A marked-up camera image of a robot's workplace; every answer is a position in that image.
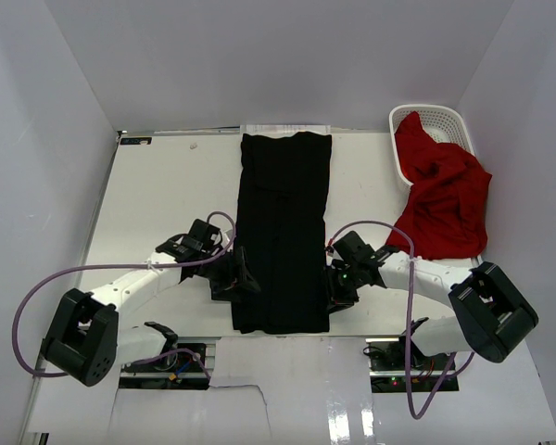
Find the black t shirt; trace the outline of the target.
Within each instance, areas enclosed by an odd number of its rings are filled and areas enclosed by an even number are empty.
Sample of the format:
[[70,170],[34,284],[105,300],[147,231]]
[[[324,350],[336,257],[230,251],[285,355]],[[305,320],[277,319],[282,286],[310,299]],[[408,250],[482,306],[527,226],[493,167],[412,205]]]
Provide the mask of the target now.
[[330,328],[323,269],[332,144],[331,136],[309,132],[242,138],[235,244],[260,287],[232,306],[242,334]]

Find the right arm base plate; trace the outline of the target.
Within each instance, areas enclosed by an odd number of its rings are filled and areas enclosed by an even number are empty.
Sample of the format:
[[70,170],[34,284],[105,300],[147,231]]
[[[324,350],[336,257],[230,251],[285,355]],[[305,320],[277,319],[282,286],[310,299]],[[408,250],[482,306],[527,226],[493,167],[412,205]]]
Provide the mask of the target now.
[[[404,351],[401,342],[369,342],[362,350],[368,358],[373,394],[401,394],[406,391]],[[429,393],[449,361],[446,354],[434,357],[411,357],[410,386],[413,392]]]

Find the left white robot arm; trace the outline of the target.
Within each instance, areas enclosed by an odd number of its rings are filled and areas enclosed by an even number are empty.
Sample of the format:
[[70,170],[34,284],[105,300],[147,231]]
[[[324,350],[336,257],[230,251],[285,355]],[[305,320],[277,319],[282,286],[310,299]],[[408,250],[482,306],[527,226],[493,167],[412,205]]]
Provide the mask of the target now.
[[164,241],[145,263],[128,267],[117,280],[87,292],[69,290],[43,339],[43,357],[87,387],[116,365],[166,370],[180,357],[200,362],[200,353],[181,347],[167,326],[127,323],[148,301],[194,276],[208,281],[214,301],[241,303],[260,292],[245,249],[234,247],[209,220],[197,219],[187,233]]

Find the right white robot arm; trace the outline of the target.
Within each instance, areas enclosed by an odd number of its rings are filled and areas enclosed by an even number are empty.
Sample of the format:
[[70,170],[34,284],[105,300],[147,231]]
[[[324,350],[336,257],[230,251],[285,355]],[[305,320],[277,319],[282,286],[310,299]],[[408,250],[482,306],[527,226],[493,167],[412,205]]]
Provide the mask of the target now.
[[327,250],[336,255],[325,269],[329,312],[352,307],[364,286],[409,291],[452,309],[452,316],[414,321],[400,335],[399,356],[410,369],[453,352],[503,362],[538,324],[537,312],[495,263],[465,268],[413,259],[393,246],[374,249],[354,231]]

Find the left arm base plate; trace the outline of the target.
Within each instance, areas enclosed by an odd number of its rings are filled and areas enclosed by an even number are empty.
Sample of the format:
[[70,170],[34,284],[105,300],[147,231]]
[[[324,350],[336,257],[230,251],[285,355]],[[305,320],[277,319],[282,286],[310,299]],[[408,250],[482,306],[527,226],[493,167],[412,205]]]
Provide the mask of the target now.
[[207,390],[209,378],[194,359],[196,356],[211,375],[214,367],[215,346],[213,343],[179,343],[177,352],[158,362],[127,365],[120,373],[120,389],[143,390]]

